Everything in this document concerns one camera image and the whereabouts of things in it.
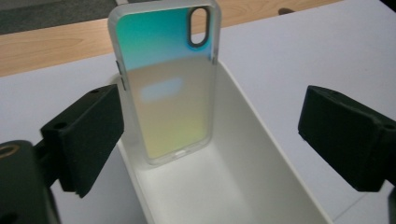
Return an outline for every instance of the white container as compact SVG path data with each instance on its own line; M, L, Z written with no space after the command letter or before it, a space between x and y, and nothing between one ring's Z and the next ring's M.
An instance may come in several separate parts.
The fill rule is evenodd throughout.
M148 223L331 223L221 63L212 137L190 155L147 164L130 108L119 147Z

